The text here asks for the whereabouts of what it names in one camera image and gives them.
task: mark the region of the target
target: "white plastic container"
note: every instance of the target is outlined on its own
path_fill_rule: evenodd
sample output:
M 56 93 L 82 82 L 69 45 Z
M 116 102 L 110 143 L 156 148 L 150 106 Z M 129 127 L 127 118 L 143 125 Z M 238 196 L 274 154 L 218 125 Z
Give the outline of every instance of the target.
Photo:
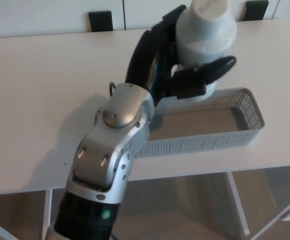
M 176 40 L 180 63 L 199 68 L 223 57 L 237 35 L 230 0 L 193 0 L 178 18 Z

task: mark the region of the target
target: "wooden floor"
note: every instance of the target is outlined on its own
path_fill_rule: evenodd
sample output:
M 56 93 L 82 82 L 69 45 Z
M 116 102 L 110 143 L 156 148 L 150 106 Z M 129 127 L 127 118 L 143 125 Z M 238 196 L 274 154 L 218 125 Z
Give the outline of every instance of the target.
M 252 232 L 275 210 L 272 196 L 261 170 L 238 172 L 234 177 Z M 215 209 L 223 207 L 208 206 L 201 194 L 205 181 L 200 175 L 130 182 L 114 233 L 121 240 L 239 239 L 230 236 L 231 230 L 216 227 Z M 53 193 L 52 220 L 62 195 L 63 189 Z M 204 204 L 204 210 L 196 208 L 196 203 Z M 43 205 L 42 191 L 0 195 L 0 225 L 19 240 L 41 240 Z M 290 240 L 290 221 L 278 222 L 259 239 Z

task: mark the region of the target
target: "tabletop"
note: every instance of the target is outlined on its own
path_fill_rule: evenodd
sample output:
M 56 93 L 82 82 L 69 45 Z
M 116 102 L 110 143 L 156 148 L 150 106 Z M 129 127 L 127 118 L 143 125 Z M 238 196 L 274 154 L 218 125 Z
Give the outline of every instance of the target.
M 65 186 L 108 83 L 124 82 L 143 29 L 0 38 L 0 193 Z M 246 87 L 266 126 L 246 147 L 136 158 L 130 181 L 290 166 L 290 24 L 238 23 L 237 65 L 218 89 Z

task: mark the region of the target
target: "gray mesh basket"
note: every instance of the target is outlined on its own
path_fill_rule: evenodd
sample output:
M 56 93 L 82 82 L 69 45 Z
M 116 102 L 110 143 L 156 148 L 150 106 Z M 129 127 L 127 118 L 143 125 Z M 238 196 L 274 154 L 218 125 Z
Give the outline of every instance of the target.
M 202 102 L 165 98 L 156 107 L 149 142 L 136 157 L 245 146 L 264 125 L 246 88 L 219 90 Z

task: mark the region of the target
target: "robotic arm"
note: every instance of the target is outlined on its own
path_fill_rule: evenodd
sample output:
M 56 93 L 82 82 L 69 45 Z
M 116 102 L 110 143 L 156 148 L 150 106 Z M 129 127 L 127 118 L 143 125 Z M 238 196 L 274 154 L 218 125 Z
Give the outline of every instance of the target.
M 171 68 L 178 64 L 175 26 L 185 8 L 178 7 L 145 31 L 125 83 L 110 84 L 111 98 L 99 108 L 92 131 L 77 148 L 66 193 L 46 240 L 109 240 L 134 157 L 149 139 L 155 106 L 166 97 L 204 95 L 206 85 L 236 63 L 228 56 L 171 76 Z

